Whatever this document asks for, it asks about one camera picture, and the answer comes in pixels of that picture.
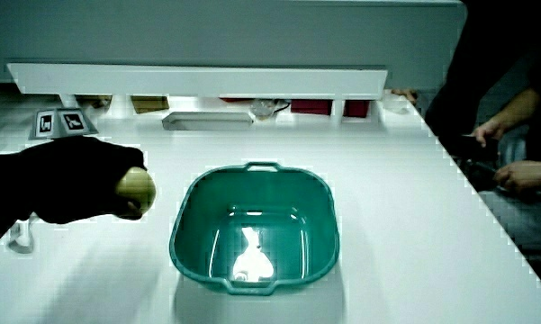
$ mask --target red box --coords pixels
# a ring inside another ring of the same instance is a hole
[[[331,100],[292,99],[290,111],[292,113],[314,113],[330,115]]]
[[[344,116],[365,118],[368,114],[369,100],[346,100]]]

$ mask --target white panel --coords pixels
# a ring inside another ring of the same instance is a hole
[[[23,94],[382,97],[385,70],[8,64]]]

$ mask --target basin handle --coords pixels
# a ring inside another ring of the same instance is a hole
[[[276,289],[276,282],[245,283],[225,281],[226,289],[230,294],[268,296]]]
[[[248,162],[244,165],[244,169],[247,171],[280,171],[282,167],[276,162]]]

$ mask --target person's hand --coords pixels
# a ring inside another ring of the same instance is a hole
[[[530,189],[540,188],[541,162],[518,161],[510,163],[496,171],[494,181],[502,188],[518,195]]]
[[[136,220],[148,209],[148,204],[141,209],[143,202],[116,192],[132,169],[146,173],[137,148],[80,136],[27,148],[18,160],[20,183],[27,188],[23,199],[46,222],[68,223],[103,214]],[[155,189],[151,179],[140,185]]]
[[[476,140],[482,145],[483,148],[485,148],[486,138],[492,137],[495,140],[500,140],[504,135],[504,131],[505,129],[501,122],[490,119],[484,124],[478,126],[471,135],[476,137]]]
[[[413,105],[416,106],[416,102],[418,101],[418,92],[414,89],[406,88],[406,89],[392,89],[392,94],[395,95],[403,95],[406,97],[406,99]]]

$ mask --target cardboard box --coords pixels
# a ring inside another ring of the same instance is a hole
[[[131,97],[136,113],[149,113],[168,109],[168,98],[165,96],[139,96]]]
[[[344,105],[344,116],[365,118],[368,114],[369,106],[369,100],[346,100]]]
[[[330,112],[332,111],[332,101],[292,99],[290,111],[292,113],[314,113],[330,115]]]

